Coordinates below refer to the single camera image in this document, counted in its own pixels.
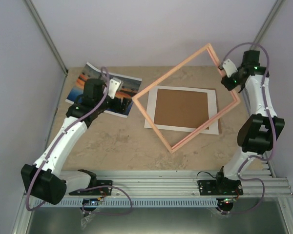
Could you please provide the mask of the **sunset landscape photo print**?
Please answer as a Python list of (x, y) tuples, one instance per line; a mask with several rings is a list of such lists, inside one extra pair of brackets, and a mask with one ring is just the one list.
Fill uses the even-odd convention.
[[(117, 102), (115, 107), (110, 107), (105, 110), (105, 113), (126, 118), (129, 115), (129, 112), (133, 105), (132, 97), (137, 94), (142, 83), (142, 79), (116, 73), (110, 73), (109, 75), (110, 79), (116, 78), (121, 80), (122, 86), (115, 94), (115, 98), (118, 98), (120, 101)], [(67, 103), (72, 104), (77, 96), (83, 93), (84, 83), (89, 78), (101, 78), (101, 71), (100, 69), (96, 68), (88, 62), (81, 71), (73, 88), (69, 92), (65, 100)]]

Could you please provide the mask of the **pink wooden picture frame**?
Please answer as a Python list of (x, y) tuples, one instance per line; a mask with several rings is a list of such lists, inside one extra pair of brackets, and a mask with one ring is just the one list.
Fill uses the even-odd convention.
[(220, 119), (241, 102), (238, 93), (232, 90), (228, 92), (230, 102), (220, 109), (220, 92), (216, 88), (204, 88), (198, 76), (190, 84), (187, 84), (189, 78), (178, 78), (177, 86), (162, 85), (204, 52), (209, 54), (218, 76), (204, 75), (203, 78), (208, 84), (219, 83), (225, 71), (220, 69), (220, 60), (208, 43), (160, 77), (144, 79), (143, 89), (132, 97), (144, 118), (137, 129), (152, 129), (170, 153), (175, 153), (200, 133), (218, 135)]

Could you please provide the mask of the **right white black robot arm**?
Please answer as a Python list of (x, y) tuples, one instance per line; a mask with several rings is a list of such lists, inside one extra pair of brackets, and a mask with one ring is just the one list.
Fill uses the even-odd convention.
[(238, 150), (233, 158), (216, 175), (215, 191), (221, 195), (241, 194), (242, 172), (255, 159), (273, 149), (281, 134), (285, 121), (278, 118), (270, 98), (269, 73), (259, 63), (260, 52), (245, 51), (242, 63), (235, 67), (231, 60), (225, 60), (220, 67), (226, 72), (221, 83), (229, 90), (240, 86), (249, 96), (251, 115), (237, 135)]

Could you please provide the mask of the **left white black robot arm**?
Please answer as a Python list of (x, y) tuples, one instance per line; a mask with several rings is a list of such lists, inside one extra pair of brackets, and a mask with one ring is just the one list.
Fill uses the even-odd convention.
[(56, 205), (69, 193), (96, 192), (100, 184), (95, 173), (79, 169), (63, 174), (62, 168), (74, 145), (98, 115), (120, 102), (115, 96), (122, 84), (117, 78), (90, 78), (85, 82), (83, 93), (68, 108), (62, 127), (48, 148), (34, 164), (25, 164), (21, 169), (27, 199), (33, 196)]

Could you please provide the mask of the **left controller circuit board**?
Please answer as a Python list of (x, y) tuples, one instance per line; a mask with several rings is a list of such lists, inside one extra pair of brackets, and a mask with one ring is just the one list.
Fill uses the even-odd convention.
[(102, 204), (102, 202), (104, 202), (104, 196), (100, 196), (97, 198), (86, 198), (83, 199), (82, 201), (82, 205), (83, 206), (99, 206), (100, 204)]

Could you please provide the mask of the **controller circuit board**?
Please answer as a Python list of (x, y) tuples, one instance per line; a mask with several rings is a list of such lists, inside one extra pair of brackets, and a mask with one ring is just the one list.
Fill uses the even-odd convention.
[(104, 202), (104, 196), (100, 196), (97, 198), (86, 198), (83, 199), (82, 201), (82, 205), (83, 206), (99, 206), (100, 204), (102, 204), (102, 202)]
[(237, 201), (237, 197), (230, 197), (230, 198), (220, 199), (219, 203), (229, 204), (229, 203), (234, 203), (236, 201)]

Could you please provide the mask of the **right controller circuit board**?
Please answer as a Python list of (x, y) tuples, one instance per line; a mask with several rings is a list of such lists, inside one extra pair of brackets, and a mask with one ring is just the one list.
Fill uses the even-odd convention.
[(236, 201), (237, 201), (237, 197), (230, 197), (230, 198), (220, 199), (219, 203), (229, 204), (229, 203), (234, 203)]

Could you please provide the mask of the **right aluminium corner post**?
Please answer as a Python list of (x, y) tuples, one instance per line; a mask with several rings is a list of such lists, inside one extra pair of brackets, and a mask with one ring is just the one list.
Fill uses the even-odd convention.
[(275, 20), (276, 16), (278, 15), (279, 11), (282, 9), (283, 5), (285, 4), (286, 0), (276, 0), (270, 9), (268, 15), (266, 16), (262, 26), (260, 27), (259, 31), (257, 32), (253, 43), (260, 44), (263, 40), (264, 36), (267, 34), (270, 26), (272, 25), (273, 21)]

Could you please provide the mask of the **aluminium corner post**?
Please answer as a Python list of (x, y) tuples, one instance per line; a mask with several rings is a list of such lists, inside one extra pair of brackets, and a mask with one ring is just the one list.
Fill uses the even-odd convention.
[(266, 16), (262, 26), (260, 27), (259, 31), (257, 32), (253, 43), (260, 44), (263, 40), (264, 36), (267, 34), (270, 26), (272, 25), (273, 21), (275, 20), (276, 16), (278, 15), (279, 11), (282, 9), (283, 5), (285, 4), (286, 0), (276, 0), (270, 9), (268, 15)]
[(23, 0), (24, 4), (26, 5), (26, 7), (29, 10), (29, 13), (31, 14), (31, 16), (33, 17), (34, 22), (36, 23), (36, 25), (38, 26), (44, 40), (46, 41), (49, 49), (51, 50), (53, 56), (55, 57), (57, 63), (59, 64), (59, 66), (61, 67), (61, 70), (63, 71), (63, 73), (65, 75), (68, 74), (68, 69), (66, 67), (66, 65), (64, 64), (64, 61), (58, 51), (58, 49), (56, 48), (42, 18), (40, 17), (34, 3), (32, 0)]

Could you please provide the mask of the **aluminium rail base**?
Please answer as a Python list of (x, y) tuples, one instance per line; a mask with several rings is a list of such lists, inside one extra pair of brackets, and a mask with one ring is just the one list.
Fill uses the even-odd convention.
[[(112, 180), (131, 198), (200, 197), (197, 180), (212, 179), (216, 170), (95, 170), (98, 179)], [(243, 198), (292, 197), (288, 179), (272, 175), (267, 164), (263, 170), (242, 174)]]

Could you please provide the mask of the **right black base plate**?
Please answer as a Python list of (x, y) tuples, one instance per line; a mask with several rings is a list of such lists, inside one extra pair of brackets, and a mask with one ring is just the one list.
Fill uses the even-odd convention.
[(243, 195), (240, 180), (198, 180), (200, 195)]

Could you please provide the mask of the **left aluminium corner post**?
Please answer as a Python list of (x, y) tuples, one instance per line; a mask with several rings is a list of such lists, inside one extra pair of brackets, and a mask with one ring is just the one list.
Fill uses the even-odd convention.
[(53, 56), (55, 57), (57, 63), (59, 64), (59, 66), (61, 67), (61, 70), (63, 71), (63, 73), (65, 75), (68, 74), (68, 69), (66, 67), (66, 65), (64, 64), (64, 61), (58, 51), (58, 49), (56, 48), (42, 18), (40, 17), (34, 3), (32, 0), (23, 0), (24, 4), (26, 5), (26, 7), (29, 10), (29, 13), (31, 14), (31, 16), (33, 17), (34, 22), (36, 23), (36, 25), (38, 26), (44, 40), (46, 41), (49, 49), (51, 50)]

